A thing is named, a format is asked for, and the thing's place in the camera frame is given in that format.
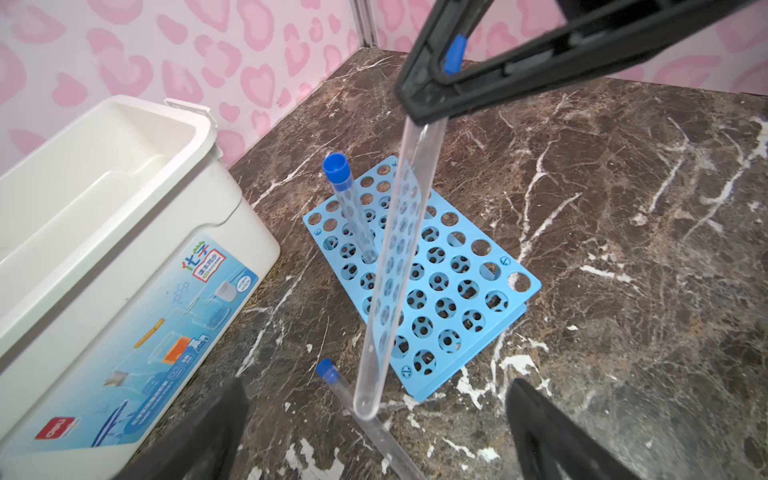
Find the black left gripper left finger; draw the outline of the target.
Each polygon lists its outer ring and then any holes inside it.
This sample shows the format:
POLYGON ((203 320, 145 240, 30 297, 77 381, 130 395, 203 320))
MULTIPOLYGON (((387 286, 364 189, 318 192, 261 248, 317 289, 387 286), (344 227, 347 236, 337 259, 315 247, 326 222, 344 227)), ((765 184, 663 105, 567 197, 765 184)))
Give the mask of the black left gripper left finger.
POLYGON ((248 398, 241 380, 227 381, 115 477, 228 479, 248 410, 248 398))

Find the blue-capped test tube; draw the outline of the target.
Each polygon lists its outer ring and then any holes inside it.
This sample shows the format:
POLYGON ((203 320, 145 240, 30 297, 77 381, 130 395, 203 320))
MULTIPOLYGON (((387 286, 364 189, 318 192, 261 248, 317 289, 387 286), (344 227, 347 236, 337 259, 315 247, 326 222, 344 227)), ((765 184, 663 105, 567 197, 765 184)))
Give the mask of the blue-capped test tube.
POLYGON ((363 262, 375 263, 378 252, 347 157, 341 153, 332 153, 325 158, 322 166, 347 220, 349 230, 355 238, 363 262))
POLYGON ((350 412, 352 418, 382 455, 385 464, 391 467, 400 479, 426 480, 426 476, 378 418, 364 420, 354 413, 352 387, 331 360, 323 359, 320 361, 316 367, 316 373, 342 406, 350 412))
POLYGON ((433 78, 432 65, 448 77, 461 70, 466 40, 460 38, 451 47, 432 50, 417 48, 411 56, 418 60, 406 67, 396 92, 406 117, 390 206, 377 262, 366 337, 361 355, 353 398, 355 414, 373 419, 380 407, 389 361, 402 313, 407 284, 421 224, 445 135, 449 115, 437 111, 447 102, 443 93, 420 92, 433 78))

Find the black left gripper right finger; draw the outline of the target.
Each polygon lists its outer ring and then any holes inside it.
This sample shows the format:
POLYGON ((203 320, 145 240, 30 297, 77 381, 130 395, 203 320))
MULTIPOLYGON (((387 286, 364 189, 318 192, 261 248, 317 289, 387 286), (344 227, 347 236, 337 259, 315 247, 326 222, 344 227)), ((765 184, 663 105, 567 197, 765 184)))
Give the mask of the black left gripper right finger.
POLYGON ((512 382, 505 407, 525 479, 637 477, 524 379, 512 382))

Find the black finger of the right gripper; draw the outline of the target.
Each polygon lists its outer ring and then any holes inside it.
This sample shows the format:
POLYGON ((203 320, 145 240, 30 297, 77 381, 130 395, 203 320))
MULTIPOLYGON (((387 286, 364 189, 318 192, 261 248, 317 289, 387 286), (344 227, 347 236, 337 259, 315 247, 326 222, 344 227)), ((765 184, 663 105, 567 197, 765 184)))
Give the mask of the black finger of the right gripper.
POLYGON ((395 84, 411 120, 437 120, 620 72, 747 7, 745 1, 561 1, 564 26, 468 69, 465 43, 491 4, 438 1, 395 84))

